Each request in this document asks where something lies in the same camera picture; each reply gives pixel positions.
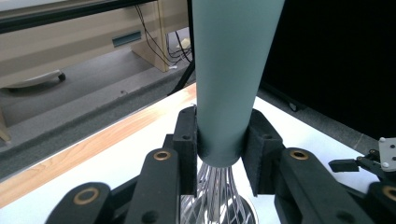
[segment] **gray floor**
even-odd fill
[[[188,36],[186,31],[179,34]],[[175,41],[170,39],[173,50]],[[0,180],[166,97],[187,65],[182,61],[162,73],[126,48],[62,69],[65,82],[53,80],[12,93],[0,90],[0,106],[13,136],[9,145],[0,141]],[[293,112],[269,91],[258,96],[363,154],[377,148],[374,139],[311,108]]]

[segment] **black cable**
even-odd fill
[[[154,52],[154,53],[155,53],[166,65],[168,65],[168,66],[172,66],[172,65],[170,65],[169,63],[167,63],[167,62],[163,59],[163,57],[164,57],[168,62],[173,63],[173,65],[177,64],[178,62],[180,62],[180,61],[172,62],[172,61],[170,61],[170,60],[165,56],[165,54],[164,54],[164,52],[161,50],[160,46],[157,44],[157,42],[154,40],[154,38],[151,36],[151,34],[149,33],[148,29],[146,28],[145,20],[144,20],[144,18],[143,18],[143,13],[142,13],[142,11],[141,11],[141,9],[140,9],[140,6],[134,6],[134,8],[136,8],[137,14],[139,15],[139,19],[140,19],[140,21],[142,22],[143,28],[144,28],[144,30],[145,30],[146,41],[147,41],[147,43],[148,43],[148,46],[151,48],[151,50],[152,50],[152,51],[153,51],[153,52]],[[160,52],[163,54],[163,57],[161,57],[160,54],[158,54],[157,51],[150,45],[148,36],[149,36],[150,39],[154,42],[154,44],[158,47],[158,49],[160,50]]]
[[[182,54],[182,53],[181,53],[181,54],[178,54],[178,53],[182,52],[181,49],[179,49],[179,50],[177,50],[177,51],[172,51],[172,50],[169,49],[169,35],[168,35],[168,34],[166,34],[166,48],[167,48],[168,54],[169,54],[169,56],[170,56],[171,58],[177,59],[177,58],[179,58],[180,55]],[[188,52],[187,54],[189,54],[189,53],[191,52],[191,48],[188,48],[187,52]]]
[[[189,59],[189,57],[187,57],[186,52],[185,52],[184,49],[183,49],[183,46],[181,46],[180,38],[178,37],[177,31],[175,31],[175,34],[176,34],[177,42],[178,42],[178,44],[180,45],[181,51],[182,51],[183,54],[184,54],[184,57],[186,57],[187,61],[189,61],[189,63],[191,63],[191,60]]]
[[[187,59],[186,63],[190,63],[190,58],[188,57],[189,55],[191,55],[191,50],[188,50],[185,55],[184,54],[180,54],[180,58],[181,58],[181,60],[183,60],[183,58],[185,58],[185,59]]]

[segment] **desk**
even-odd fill
[[[174,131],[177,114],[195,103],[195,84],[93,134],[62,152],[0,184],[0,223],[44,223],[50,211],[70,189],[91,181],[112,189],[139,175],[144,158],[163,145]],[[327,162],[356,158],[360,153],[331,139],[276,107],[256,98],[254,107],[273,124],[286,147],[301,147]],[[241,161],[233,168],[236,185],[253,202],[260,223],[278,223],[273,196],[254,198]],[[376,177],[365,171],[333,174],[365,192]]]

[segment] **gray tube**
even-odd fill
[[[193,0],[200,158],[233,165],[283,0]]]

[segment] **black panel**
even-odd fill
[[[396,136],[395,12],[394,1],[287,0],[262,83],[375,139]]]

